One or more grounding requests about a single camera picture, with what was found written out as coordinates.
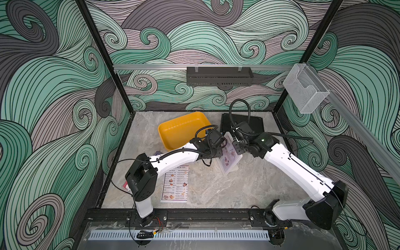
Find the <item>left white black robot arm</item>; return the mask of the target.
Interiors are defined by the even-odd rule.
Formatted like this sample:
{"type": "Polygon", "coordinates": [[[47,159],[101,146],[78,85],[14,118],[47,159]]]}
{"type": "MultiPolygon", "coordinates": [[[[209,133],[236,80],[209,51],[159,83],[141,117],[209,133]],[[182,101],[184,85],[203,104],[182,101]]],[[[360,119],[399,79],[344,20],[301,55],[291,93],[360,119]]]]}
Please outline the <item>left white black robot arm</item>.
{"type": "Polygon", "coordinates": [[[160,177],[185,164],[219,158],[225,145],[226,139],[218,131],[218,126],[209,125],[199,129],[193,139],[178,149],[161,155],[147,156],[143,153],[137,156],[125,179],[139,217],[148,219],[153,214],[151,196],[160,177]]]}

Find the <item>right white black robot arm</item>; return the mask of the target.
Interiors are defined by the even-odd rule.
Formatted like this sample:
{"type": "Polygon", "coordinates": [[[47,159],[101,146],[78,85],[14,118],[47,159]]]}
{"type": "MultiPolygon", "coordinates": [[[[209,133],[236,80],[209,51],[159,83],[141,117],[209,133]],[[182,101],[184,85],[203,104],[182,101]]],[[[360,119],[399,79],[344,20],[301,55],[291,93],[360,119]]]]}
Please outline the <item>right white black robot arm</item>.
{"type": "Polygon", "coordinates": [[[344,209],[349,189],[342,181],[332,181],[291,153],[271,133],[255,133],[247,122],[231,123],[238,151],[250,153],[279,168],[308,195],[297,201],[272,202],[265,210],[269,224],[281,221],[310,221],[330,230],[344,209]]]}

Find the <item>dim sum menu sheet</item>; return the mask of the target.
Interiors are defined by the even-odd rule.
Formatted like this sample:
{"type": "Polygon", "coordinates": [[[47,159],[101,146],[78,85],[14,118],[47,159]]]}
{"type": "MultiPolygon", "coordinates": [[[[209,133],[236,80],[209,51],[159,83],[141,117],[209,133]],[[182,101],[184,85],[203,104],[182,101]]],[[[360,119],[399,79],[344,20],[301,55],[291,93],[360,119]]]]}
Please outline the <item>dim sum menu sheet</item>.
{"type": "Polygon", "coordinates": [[[189,191],[189,166],[179,166],[164,176],[162,203],[186,203],[189,191]]]}

